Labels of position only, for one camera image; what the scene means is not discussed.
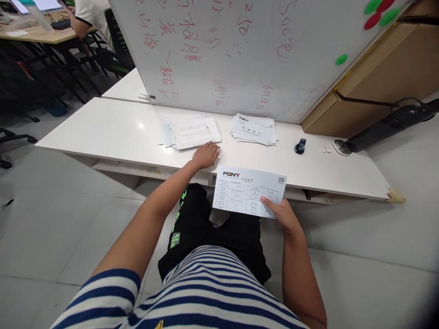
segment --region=white table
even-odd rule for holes
[[[177,152],[157,144],[156,113],[207,114],[217,122],[223,142],[216,166],[200,172],[194,181],[213,185],[218,163],[288,176],[286,197],[333,204],[361,199],[388,199],[389,183],[366,152],[348,157],[336,152],[324,154],[332,137],[310,135],[299,125],[276,123],[277,146],[237,143],[230,135],[232,116],[182,110],[164,106],[94,98],[59,125],[37,146],[80,156],[80,160],[101,172],[166,179],[183,167],[194,149]],[[294,145],[306,138],[305,153]]]
[[[138,70],[133,69],[130,73],[128,73],[120,81],[118,81],[113,87],[108,89],[102,95],[102,98],[151,104],[149,100],[139,97],[139,91],[143,87],[143,82]]]

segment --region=chair wheel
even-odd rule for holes
[[[4,133],[5,133],[5,135],[6,135],[6,136],[8,136],[8,137],[12,137],[12,136],[15,136],[15,133],[13,133],[12,131],[9,131],[9,130],[4,130],[3,132],[4,132]]]
[[[11,162],[7,162],[7,161],[0,162],[0,168],[9,169],[10,167],[12,167]]]

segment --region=keyboard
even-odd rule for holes
[[[66,28],[70,27],[70,19],[58,21],[58,22],[53,22],[53,23],[50,23],[50,25],[55,30],[65,30]]]

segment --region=person in background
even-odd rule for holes
[[[70,24],[77,36],[85,38],[88,29],[94,27],[103,35],[112,50],[110,30],[105,19],[105,10],[109,8],[108,0],[75,0],[75,14],[64,10],[69,15]]]
[[[219,228],[199,184],[189,184],[215,163],[220,148],[208,142],[142,204],[52,328],[311,328],[327,326],[305,235],[290,205],[262,197],[284,231],[279,302],[262,284],[271,276],[260,243],[260,218],[232,212]],[[136,309],[140,283],[163,223],[180,211],[159,261],[163,285]]]

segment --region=green magnet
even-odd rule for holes
[[[383,18],[381,18],[381,21],[378,25],[381,27],[386,26],[387,24],[391,23],[396,18],[396,16],[398,16],[398,14],[399,8],[392,9],[391,11],[386,13]]]
[[[364,14],[365,15],[372,14],[381,5],[382,1],[383,0],[370,0],[369,3],[366,5],[366,9],[364,10]]]
[[[337,58],[337,60],[335,61],[335,65],[339,66],[344,62],[346,62],[347,59],[348,59],[348,54],[343,54],[339,58]]]

